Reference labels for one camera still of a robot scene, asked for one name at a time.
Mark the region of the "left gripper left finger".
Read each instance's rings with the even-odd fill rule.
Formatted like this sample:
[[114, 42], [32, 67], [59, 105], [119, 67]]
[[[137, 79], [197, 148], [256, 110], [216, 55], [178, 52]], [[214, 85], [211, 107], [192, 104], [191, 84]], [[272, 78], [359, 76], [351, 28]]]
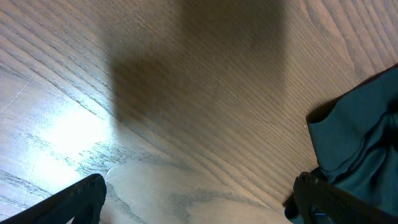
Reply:
[[106, 184], [103, 176], [91, 174], [2, 223], [98, 224], [105, 199]]

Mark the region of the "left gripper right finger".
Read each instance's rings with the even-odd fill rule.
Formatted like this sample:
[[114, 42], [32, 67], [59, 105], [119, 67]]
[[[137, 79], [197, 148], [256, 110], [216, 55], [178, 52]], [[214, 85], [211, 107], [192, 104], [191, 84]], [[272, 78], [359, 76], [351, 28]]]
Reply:
[[371, 207], [309, 172], [294, 182], [294, 199], [304, 224], [397, 223], [397, 217]]

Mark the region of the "black t-shirt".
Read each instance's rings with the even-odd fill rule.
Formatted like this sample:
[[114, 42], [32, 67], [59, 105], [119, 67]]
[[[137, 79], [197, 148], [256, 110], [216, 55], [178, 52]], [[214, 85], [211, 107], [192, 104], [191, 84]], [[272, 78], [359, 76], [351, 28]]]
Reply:
[[[309, 173], [397, 217], [397, 67], [318, 107], [307, 125], [318, 162]], [[304, 223], [294, 191], [284, 208]]]

